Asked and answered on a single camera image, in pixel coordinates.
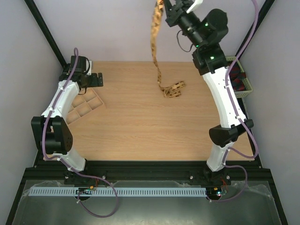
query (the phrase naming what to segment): plaid fabric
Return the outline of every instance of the plaid fabric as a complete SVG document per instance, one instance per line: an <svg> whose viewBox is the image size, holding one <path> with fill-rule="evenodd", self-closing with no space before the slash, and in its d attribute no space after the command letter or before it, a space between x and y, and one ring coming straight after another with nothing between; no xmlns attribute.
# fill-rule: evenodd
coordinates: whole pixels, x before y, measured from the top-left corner
<svg viewBox="0 0 300 225"><path fill-rule="evenodd" d="M246 73L242 73L238 63L236 62L229 74L230 81L234 91L246 90L243 79L246 78Z"/></svg>

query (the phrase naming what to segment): white wall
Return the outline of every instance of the white wall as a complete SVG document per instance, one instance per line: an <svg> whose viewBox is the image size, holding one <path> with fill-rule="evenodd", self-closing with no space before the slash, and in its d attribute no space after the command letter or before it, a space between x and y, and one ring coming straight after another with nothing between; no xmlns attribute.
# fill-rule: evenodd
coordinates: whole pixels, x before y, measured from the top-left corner
<svg viewBox="0 0 300 225"><path fill-rule="evenodd" d="M275 1L241 62L263 166L270 168L289 224L300 224L300 1Z"/></svg>
<svg viewBox="0 0 300 225"><path fill-rule="evenodd" d="M257 0L262 6L264 0ZM74 46L91 60L151 61L150 27L156 0L35 0L62 54ZM213 8L227 12L229 34L221 46L235 55L253 19L251 0L204 0L195 12L202 20ZM192 61L177 44L179 27L164 22L158 35L159 61ZM180 36L186 49L190 41Z"/></svg>
<svg viewBox="0 0 300 225"><path fill-rule="evenodd" d="M5 224L37 152L31 118L49 104L61 67L23 0L0 1L0 31L0 224Z"/></svg>

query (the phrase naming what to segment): wooden tabletop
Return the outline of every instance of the wooden tabletop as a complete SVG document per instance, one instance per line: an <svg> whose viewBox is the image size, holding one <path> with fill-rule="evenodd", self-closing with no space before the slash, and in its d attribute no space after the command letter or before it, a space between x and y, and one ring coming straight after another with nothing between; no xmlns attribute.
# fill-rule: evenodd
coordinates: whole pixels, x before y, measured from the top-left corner
<svg viewBox="0 0 300 225"><path fill-rule="evenodd" d="M164 98L152 62L94 62L105 106L70 125L74 146L87 160L207 160L209 129L219 124L210 90L193 63L160 63L163 86L187 83L178 98ZM246 134L234 147L253 155ZM231 152L229 160L247 160Z"/></svg>

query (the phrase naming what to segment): green plastic basket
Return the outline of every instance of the green plastic basket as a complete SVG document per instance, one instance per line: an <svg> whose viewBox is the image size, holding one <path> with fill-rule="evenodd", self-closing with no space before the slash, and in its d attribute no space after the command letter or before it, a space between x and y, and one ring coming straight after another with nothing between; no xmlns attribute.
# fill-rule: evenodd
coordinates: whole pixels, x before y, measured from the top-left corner
<svg viewBox="0 0 300 225"><path fill-rule="evenodd" d="M234 61L235 59L236 59L235 56L226 56L227 62ZM237 61L237 63L239 65L239 67L240 67L241 72L244 72L244 69L243 69L242 65L240 64L239 60ZM235 91L234 93L235 93L236 98L244 98L244 97L246 97L248 94L250 94L253 91L252 86L251 86L248 78L245 78L242 81L243 81L243 83L244 83L244 85L246 87L246 90Z"/></svg>

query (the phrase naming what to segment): leopard print scarf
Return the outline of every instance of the leopard print scarf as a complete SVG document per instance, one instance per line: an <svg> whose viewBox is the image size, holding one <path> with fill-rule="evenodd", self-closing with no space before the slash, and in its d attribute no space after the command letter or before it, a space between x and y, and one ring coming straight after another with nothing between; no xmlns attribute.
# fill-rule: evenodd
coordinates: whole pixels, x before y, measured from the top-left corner
<svg viewBox="0 0 300 225"><path fill-rule="evenodd" d="M162 87L161 86L161 71L158 66L158 61L156 59L156 37L158 35L160 24L161 24L161 18L163 16L164 12L164 0L157 0L157 3L154 8L153 18L152 18L152 25L151 25L151 51L152 51L152 57L153 57L153 63L157 67L157 82L161 89L161 91L164 93L165 98L174 98L181 95L180 89L185 87L186 84L184 81L180 81L170 87Z"/></svg>

